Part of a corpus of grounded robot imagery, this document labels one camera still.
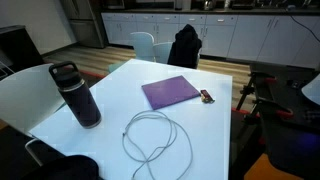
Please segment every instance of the kitchen cabinet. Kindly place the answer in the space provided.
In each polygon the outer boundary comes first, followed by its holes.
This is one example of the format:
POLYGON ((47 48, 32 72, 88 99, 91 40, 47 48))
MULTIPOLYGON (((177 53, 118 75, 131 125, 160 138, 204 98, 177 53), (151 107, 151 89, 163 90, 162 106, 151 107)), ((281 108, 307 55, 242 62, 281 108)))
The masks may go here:
POLYGON ((255 61, 273 23, 274 16, 240 15, 228 58, 255 61))
POLYGON ((227 57, 236 21, 236 15, 207 15, 201 54, 227 57))
POLYGON ((175 36, 179 32, 179 24, 157 23, 157 43, 174 42, 175 36))
POLYGON ((137 32, 135 14, 102 13, 109 43, 131 45, 130 33, 137 32))
MULTIPOLYGON (((318 22, 311 29, 312 32, 320 39, 320 17, 318 17, 318 22)), ((292 66, 300 66, 307 68, 317 68, 320 65, 320 42, 309 33, 308 37, 302 44, 300 51, 295 56, 292 66)))
MULTIPOLYGON (((317 18, 313 16, 294 16, 294 18, 308 28, 313 28, 317 22, 317 18)), ((276 16, 257 61, 290 65, 309 33, 290 16, 276 16)))
POLYGON ((206 15, 180 15, 179 30, 182 30, 187 24, 190 24, 198 34, 198 38, 203 40, 205 23, 206 15))
POLYGON ((150 33, 154 43, 174 42, 179 31, 179 15, 174 14, 137 14, 139 32, 150 33))
POLYGON ((154 14, 136 14, 138 32, 150 33, 154 38, 154 43, 157 40, 157 19, 154 14))

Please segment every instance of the white chair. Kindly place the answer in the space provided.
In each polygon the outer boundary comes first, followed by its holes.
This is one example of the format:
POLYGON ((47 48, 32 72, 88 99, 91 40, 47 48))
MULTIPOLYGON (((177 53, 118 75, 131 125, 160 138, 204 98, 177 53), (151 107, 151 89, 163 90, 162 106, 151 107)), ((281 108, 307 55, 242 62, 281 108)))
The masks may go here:
MULTIPOLYGON (((31 67, 0 81, 0 119, 30 137, 29 130, 53 114, 64 102, 49 74, 51 65, 31 67)), ((35 139, 25 147, 42 165, 28 147, 33 141, 35 139)))
POLYGON ((196 64, 195 69, 198 69, 199 60, 200 60, 200 53, 198 53, 198 56, 197 56, 197 64, 196 64))
POLYGON ((305 85, 301 91, 312 102, 320 105, 320 74, 315 77, 309 84, 305 85))
POLYGON ((136 59, 154 61, 154 38, 146 32, 134 32, 130 34, 132 46, 136 53, 136 59))
POLYGON ((153 45, 154 57, 157 63, 168 64, 172 43, 165 42, 153 45))

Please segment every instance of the black water bottle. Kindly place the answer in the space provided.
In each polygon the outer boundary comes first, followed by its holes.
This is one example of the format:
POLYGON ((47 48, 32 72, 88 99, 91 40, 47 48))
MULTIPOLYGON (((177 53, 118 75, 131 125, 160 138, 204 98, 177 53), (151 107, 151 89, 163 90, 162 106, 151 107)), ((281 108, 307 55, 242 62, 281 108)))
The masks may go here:
POLYGON ((84 128, 98 125, 101 121, 100 111, 77 66, 66 61, 50 66, 49 72, 79 123, 84 128))

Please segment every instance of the purple folder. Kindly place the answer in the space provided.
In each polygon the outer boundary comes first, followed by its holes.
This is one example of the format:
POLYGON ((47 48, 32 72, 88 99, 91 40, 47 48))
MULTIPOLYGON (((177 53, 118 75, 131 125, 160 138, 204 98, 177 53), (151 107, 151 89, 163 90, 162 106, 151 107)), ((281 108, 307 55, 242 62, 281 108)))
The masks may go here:
POLYGON ((200 96, 183 76, 146 84, 142 89, 153 110, 200 96))

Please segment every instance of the black bag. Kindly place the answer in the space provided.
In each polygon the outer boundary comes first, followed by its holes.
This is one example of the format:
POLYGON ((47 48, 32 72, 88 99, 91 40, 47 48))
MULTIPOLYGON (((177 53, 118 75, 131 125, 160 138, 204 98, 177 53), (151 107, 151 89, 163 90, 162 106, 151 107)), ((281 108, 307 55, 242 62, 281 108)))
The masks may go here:
POLYGON ((98 164, 82 155, 69 156, 47 163, 22 180, 98 180, 98 164))

